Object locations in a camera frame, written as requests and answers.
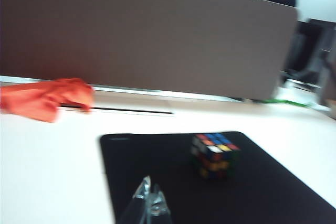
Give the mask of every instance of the white desk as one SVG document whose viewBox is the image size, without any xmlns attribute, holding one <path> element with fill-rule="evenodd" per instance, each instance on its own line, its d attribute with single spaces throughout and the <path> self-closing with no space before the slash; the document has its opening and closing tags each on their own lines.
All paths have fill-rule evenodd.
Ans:
<svg viewBox="0 0 336 224">
<path fill-rule="evenodd" d="M 154 104 L 174 114 L 60 108 L 55 123 L 1 114 L 1 224 L 114 223 L 99 145 L 110 133 L 241 131 L 336 207 L 336 121 L 322 113 L 286 104 L 96 97 L 100 105 Z"/>
</svg>

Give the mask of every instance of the desk surface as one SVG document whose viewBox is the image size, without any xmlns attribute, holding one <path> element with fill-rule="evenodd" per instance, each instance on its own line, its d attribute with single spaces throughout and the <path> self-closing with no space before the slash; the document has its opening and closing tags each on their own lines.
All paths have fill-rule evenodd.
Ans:
<svg viewBox="0 0 336 224">
<path fill-rule="evenodd" d="M 1 223 L 114 223 L 99 137 L 240 131 L 336 207 L 336 121 L 312 109 L 96 92 L 169 114 L 60 108 L 56 123 L 1 114 Z"/>
</svg>

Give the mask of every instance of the black mouse pad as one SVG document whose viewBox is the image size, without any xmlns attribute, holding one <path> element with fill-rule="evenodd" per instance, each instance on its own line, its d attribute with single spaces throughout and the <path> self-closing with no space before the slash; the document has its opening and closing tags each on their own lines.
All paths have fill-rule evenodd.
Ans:
<svg viewBox="0 0 336 224">
<path fill-rule="evenodd" d="M 247 136 L 222 134 L 241 153 L 235 175 L 219 180 L 201 178 L 191 165 L 194 133 L 102 136 L 116 218 L 142 178 L 150 175 L 152 184 L 158 183 L 164 192 L 175 224 L 336 223 L 335 208 Z"/>
</svg>

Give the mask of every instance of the rubik's cube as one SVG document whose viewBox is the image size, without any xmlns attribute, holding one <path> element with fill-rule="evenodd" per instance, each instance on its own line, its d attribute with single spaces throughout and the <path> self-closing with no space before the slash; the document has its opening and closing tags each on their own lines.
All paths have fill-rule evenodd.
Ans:
<svg viewBox="0 0 336 224">
<path fill-rule="evenodd" d="M 199 174 L 214 179 L 233 175 L 240 149 L 222 134 L 196 134 L 191 153 Z"/>
</svg>

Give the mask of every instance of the orange cloth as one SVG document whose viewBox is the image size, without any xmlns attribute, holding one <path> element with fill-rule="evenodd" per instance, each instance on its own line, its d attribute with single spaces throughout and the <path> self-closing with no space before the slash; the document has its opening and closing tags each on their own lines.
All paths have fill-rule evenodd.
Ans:
<svg viewBox="0 0 336 224">
<path fill-rule="evenodd" d="M 0 101 L 1 108 L 12 114 L 53 122 L 61 103 L 77 105 L 89 112 L 92 87 L 79 78 L 17 84 L 1 87 Z"/>
</svg>

